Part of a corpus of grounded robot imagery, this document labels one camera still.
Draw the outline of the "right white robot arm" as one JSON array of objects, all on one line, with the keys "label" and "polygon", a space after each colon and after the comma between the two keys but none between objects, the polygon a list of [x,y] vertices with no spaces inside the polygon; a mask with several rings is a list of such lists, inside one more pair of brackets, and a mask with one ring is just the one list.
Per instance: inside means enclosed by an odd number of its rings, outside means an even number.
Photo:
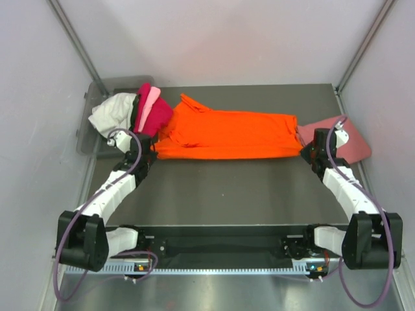
[{"label": "right white robot arm", "polygon": [[325,249],[331,251],[351,270],[396,269],[401,264],[403,220],[397,213],[377,207],[348,162],[337,157],[338,147],[348,139],[342,129],[316,128],[311,142],[301,151],[349,221],[345,230],[328,224],[309,225],[303,250],[312,257]]}]

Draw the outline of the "orange t shirt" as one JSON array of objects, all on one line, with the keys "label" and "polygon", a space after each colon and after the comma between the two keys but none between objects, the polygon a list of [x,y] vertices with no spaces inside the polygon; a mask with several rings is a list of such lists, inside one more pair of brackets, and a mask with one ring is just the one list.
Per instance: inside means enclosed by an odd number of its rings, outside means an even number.
[{"label": "orange t shirt", "polygon": [[160,159],[271,159],[302,145],[294,115],[214,110],[182,94],[155,149]]}]

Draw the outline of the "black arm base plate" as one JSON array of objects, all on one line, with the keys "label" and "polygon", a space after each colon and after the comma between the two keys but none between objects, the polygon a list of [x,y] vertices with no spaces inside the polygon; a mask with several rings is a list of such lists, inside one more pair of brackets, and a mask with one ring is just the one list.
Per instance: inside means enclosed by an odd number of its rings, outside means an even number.
[{"label": "black arm base plate", "polygon": [[303,240],[304,225],[141,226],[159,268],[290,268],[294,260],[325,261]]}]

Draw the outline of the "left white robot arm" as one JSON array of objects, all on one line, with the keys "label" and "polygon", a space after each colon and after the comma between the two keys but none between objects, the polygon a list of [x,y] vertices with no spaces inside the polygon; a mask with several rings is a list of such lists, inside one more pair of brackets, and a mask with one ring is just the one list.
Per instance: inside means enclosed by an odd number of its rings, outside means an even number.
[{"label": "left white robot arm", "polygon": [[98,272],[109,258],[125,251],[133,257],[146,252],[147,241],[138,227],[120,225],[108,229],[106,224],[148,176],[157,158],[152,137],[113,130],[108,141],[124,153],[123,160],[84,205],[59,216],[56,258],[60,264]]}]

